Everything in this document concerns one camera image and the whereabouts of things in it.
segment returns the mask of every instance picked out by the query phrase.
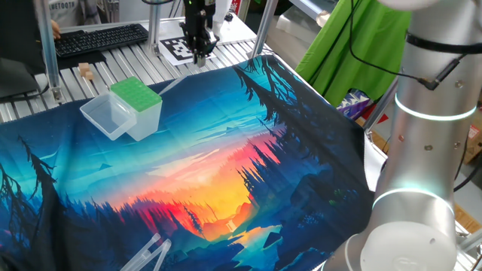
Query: cable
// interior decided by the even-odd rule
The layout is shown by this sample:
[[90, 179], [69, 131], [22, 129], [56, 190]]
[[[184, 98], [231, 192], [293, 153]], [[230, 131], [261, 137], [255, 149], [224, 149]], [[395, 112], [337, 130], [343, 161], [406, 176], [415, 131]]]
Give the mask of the cable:
[[37, 94], [34, 94], [34, 95], [30, 95], [30, 96], [26, 96], [26, 97], [14, 97], [14, 98], [2, 98], [0, 99], [0, 102], [23, 102], [23, 101], [29, 101], [31, 99], [34, 99], [34, 98], [37, 98], [39, 97], [40, 95], [44, 94], [47, 92], [47, 90], [49, 89], [49, 84], [47, 83], [47, 86], [45, 86], [45, 88], [40, 91], [39, 93]]
[[477, 162], [477, 165], [475, 165], [474, 170], [472, 170], [470, 175], [468, 175], [468, 177], [462, 183], [460, 183], [453, 189], [453, 192], [457, 192], [462, 187], [466, 186], [475, 177], [480, 167], [482, 167], [482, 155], [478, 157], [478, 162]]
[[386, 147], [386, 145], [389, 143], [389, 141], [390, 141], [391, 138], [392, 138], [392, 136], [389, 136], [389, 138], [386, 140], [386, 142], [385, 142], [385, 144], [384, 144], [384, 146], [383, 146], [383, 148], [382, 148], [382, 152], [385, 153], [385, 154], [387, 154], [387, 153], [385, 152], [385, 147]]
[[472, 269], [470, 269], [470, 271], [475, 271], [475, 269], [477, 268], [477, 265], [479, 265], [479, 263], [480, 263], [480, 260], [482, 260], [482, 254], [479, 256], [477, 261], [474, 263], [474, 266], [472, 267]]
[[370, 67], [379, 69], [380, 71], [390, 73], [391, 75], [398, 75], [398, 76], [414, 79], [417, 82], [421, 83], [423, 86], [425, 86], [428, 90], [435, 90], [438, 87], [438, 85], [458, 66], [458, 64], [460, 64], [460, 60], [462, 60], [465, 56], [467, 56], [467, 54], [465, 53], [465, 54], [459, 56], [458, 58], [452, 60], [445, 67], [445, 69], [440, 74], [437, 75], [437, 77], [433, 81], [428, 81], [424, 78], [418, 78], [418, 77], [415, 77], [415, 76], [412, 76], [412, 75], [405, 75], [405, 74], [398, 73], [398, 72], [392, 72], [392, 71], [389, 71], [389, 70], [387, 70], [385, 68], [382, 68], [380, 66], [377, 66], [377, 65], [371, 64], [369, 62], [366, 62], [363, 59], [357, 57], [355, 55], [355, 53], [353, 52], [353, 17], [355, 16], [355, 4], [354, 4], [353, 0], [350, 0], [350, 1], [352, 3], [352, 12], [350, 13], [350, 22], [349, 22], [349, 24], [350, 24], [350, 26], [349, 26], [349, 42], [348, 42], [349, 52], [352, 54], [352, 56], [356, 60], [364, 63], [365, 65], [369, 65]]
[[369, 62], [366, 62], [364, 61], [363, 59], [360, 59], [359, 57], [357, 57], [355, 55], [355, 53], [353, 53], [353, 17], [355, 16], [355, 4], [353, 2], [353, 0], [350, 0], [352, 2], [352, 12], [350, 14], [350, 22], [349, 22], [349, 52], [352, 54], [352, 56], [358, 60], [359, 62], [362, 62], [364, 63], [365, 65], [369, 65], [370, 67], [374, 67], [376, 69], [379, 69], [381, 71], [384, 71], [384, 72], [388, 72], [390, 73], [391, 75], [399, 75], [399, 76], [404, 76], [404, 77], [407, 77], [407, 78], [412, 78], [414, 80], [420, 80], [421, 78], [417, 78], [415, 76], [411, 76], [411, 75], [404, 75], [404, 74], [401, 74], [401, 73], [397, 73], [397, 72], [392, 72], [392, 71], [389, 71], [387, 69], [384, 69], [382, 67], [379, 67], [377, 65], [374, 65], [374, 64], [371, 64]]
[[174, 0], [166, 0], [166, 1], [159, 2], [159, 3], [153, 3], [153, 2], [150, 2], [149, 0], [142, 0], [142, 1], [147, 5], [162, 5], [162, 4], [170, 3]]

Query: keyboard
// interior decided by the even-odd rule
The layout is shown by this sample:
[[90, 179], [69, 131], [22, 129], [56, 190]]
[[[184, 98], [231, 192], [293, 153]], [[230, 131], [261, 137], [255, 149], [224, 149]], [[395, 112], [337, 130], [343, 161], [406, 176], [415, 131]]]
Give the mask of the keyboard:
[[108, 50], [147, 41], [148, 31], [140, 24], [119, 26], [92, 32], [69, 33], [55, 41], [58, 57], [76, 56], [96, 50]]

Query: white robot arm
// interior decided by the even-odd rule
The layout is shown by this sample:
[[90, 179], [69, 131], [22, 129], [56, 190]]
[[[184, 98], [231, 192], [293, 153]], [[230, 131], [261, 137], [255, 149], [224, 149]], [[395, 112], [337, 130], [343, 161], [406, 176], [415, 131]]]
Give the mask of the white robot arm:
[[472, 0], [379, 0], [412, 11], [389, 159], [370, 222], [322, 271], [451, 271], [453, 180], [482, 87], [480, 11]]

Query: clear plastic container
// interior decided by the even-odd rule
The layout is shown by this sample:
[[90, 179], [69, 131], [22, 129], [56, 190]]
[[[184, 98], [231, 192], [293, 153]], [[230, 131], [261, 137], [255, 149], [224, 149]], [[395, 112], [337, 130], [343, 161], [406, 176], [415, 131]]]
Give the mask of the clear plastic container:
[[98, 96], [81, 107], [82, 114], [111, 140], [136, 125], [136, 114], [133, 111], [113, 92]]
[[132, 136], [134, 140], [139, 142], [155, 133], [157, 128], [159, 128], [160, 109], [162, 105], [163, 103], [159, 102], [142, 112], [137, 112], [133, 108], [137, 123], [127, 131], [129, 136]]
[[[183, 78], [172, 82], [161, 94]], [[159, 127], [162, 98], [135, 77], [111, 85], [108, 94], [98, 96], [81, 107], [82, 114], [111, 140], [127, 132], [141, 141]]]
[[81, 107], [82, 114], [111, 140], [125, 132], [141, 141], [157, 131], [162, 102], [138, 112], [110, 91]]

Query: cardboard box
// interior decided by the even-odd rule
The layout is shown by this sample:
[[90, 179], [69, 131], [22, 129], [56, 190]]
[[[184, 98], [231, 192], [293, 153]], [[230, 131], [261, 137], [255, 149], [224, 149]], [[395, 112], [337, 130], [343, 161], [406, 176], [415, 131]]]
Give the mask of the cardboard box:
[[470, 163], [482, 151], [482, 108], [474, 113], [474, 120], [468, 131], [467, 151], [464, 163]]

